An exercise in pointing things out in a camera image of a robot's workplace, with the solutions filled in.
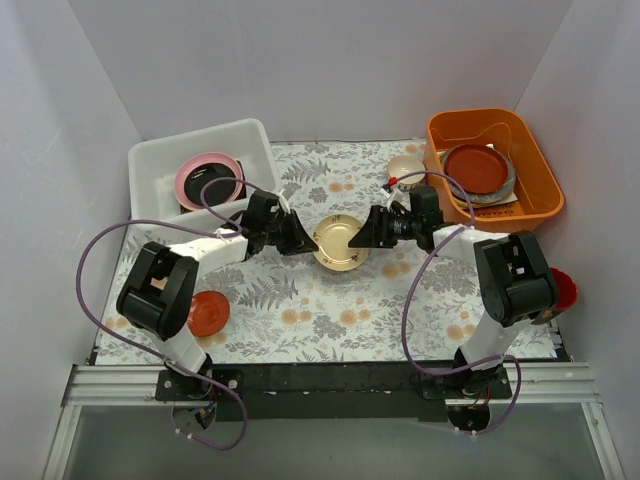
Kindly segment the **small cream floral plate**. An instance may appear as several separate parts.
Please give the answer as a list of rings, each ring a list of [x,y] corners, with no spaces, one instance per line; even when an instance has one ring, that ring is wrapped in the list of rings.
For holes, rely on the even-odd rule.
[[[330,215],[315,227],[312,239],[318,246],[316,260],[335,272],[347,272],[361,266],[369,256],[366,248],[351,248],[351,239],[362,227],[361,222],[346,214]]]

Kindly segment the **black round plate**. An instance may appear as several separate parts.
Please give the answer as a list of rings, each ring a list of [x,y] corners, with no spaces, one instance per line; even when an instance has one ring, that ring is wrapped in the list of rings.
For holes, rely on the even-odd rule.
[[[217,182],[205,191],[205,202],[209,206],[226,203],[234,194],[238,184],[233,180],[235,174],[233,170],[221,163],[205,163],[192,170],[184,182],[184,193],[187,199],[197,207],[202,207],[200,195],[203,188],[210,181],[225,178],[224,181]]]

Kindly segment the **pink round plate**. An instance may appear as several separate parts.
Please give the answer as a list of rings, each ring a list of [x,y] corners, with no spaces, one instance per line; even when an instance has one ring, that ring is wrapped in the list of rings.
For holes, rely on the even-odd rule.
[[[236,177],[233,178],[235,182],[237,182],[237,179],[240,179],[240,180],[244,179],[244,171],[241,166],[241,163],[235,160],[234,158],[232,158],[231,156],[224,153],[218,153],[218,152],[207,152],[207,153],[196,155],[191,159],[187,160],[181,166],[181,168],[178,170],[175,176],[174,195],[179,204],[181,204],[182,202],[186,203],[186,199],[183,197],[183,193],[182,193],[182,184],[186,176],[188,175],[188,173],[191,170],[195,169],[196,167],[199,167],[205,163],[212,163],[212,162],[220,162],[224,165],[231,167],[234,170],[234,173],[236,174]]]

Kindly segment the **small red round plate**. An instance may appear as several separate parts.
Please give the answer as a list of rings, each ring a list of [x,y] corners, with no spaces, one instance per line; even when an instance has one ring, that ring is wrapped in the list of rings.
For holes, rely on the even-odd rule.
[[[230,317],[230,302],[218,291],[202,291],[192,297],[187,325],[196,337],[207,337],[224,328]]]

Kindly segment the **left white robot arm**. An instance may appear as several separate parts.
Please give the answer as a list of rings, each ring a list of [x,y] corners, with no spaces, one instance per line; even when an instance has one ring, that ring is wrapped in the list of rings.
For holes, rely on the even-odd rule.
[[[186,243],[149,242],[139,252],[116,301],[116,309],[141,329],[176,371],[178,387],[193,400],[213,386],[212,365],[187,326],[197,279],[222,267],[244,262],[266,246],[283,256],[316,252],[318,245],[295,210],[271,192],[256,191],[238,225]]]

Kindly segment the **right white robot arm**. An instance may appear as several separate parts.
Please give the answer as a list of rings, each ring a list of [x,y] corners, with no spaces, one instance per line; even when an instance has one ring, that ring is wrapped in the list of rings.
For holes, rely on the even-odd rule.
[[[427,258],[446,257],[471,264],[477,273],[484,311],[470,338],[459,346],[449,368],[426,368],[410,359],[424,376],[444,379],[464,397],[475,397],[492,381],[520,332],[556,306],[559,289],[530,231],[492,233],[444,220],[431,186],[409,194],[410,205],[392,201],[374,205],[349,241],[354,249],[392,249],[413,241]]]

